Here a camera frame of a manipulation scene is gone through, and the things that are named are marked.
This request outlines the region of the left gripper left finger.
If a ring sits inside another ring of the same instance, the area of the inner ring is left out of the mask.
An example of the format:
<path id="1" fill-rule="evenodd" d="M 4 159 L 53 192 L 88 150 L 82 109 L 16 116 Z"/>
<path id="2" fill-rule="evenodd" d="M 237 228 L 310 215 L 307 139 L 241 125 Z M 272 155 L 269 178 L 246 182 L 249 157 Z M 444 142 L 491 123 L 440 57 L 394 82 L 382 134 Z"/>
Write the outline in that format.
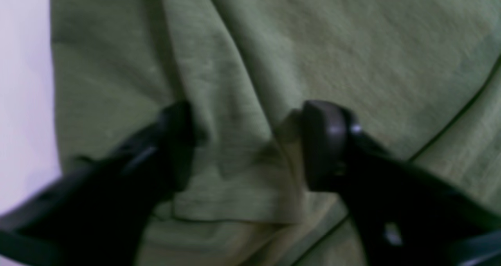
<path id="1" fill-rule="evenodd" d="M 155 207 L 186 189 L 195 152 L 177 102 L 116 150 L 1 216 L 1 256 L 29 266 L 133 266 Z"/>

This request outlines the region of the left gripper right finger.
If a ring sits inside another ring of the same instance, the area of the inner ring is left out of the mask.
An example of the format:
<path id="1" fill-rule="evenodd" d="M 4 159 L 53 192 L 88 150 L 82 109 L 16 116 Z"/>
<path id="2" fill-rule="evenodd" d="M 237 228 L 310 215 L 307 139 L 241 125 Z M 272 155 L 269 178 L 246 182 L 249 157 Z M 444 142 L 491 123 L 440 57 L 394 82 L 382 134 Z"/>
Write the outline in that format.
<path id="1" fill-rule="evenodd" d="M 307 100 L 301 135 L 308 189 L 340 196 L 369 266 L 500 265 L 500 216 L 394 157 L 352 111 Z"/>

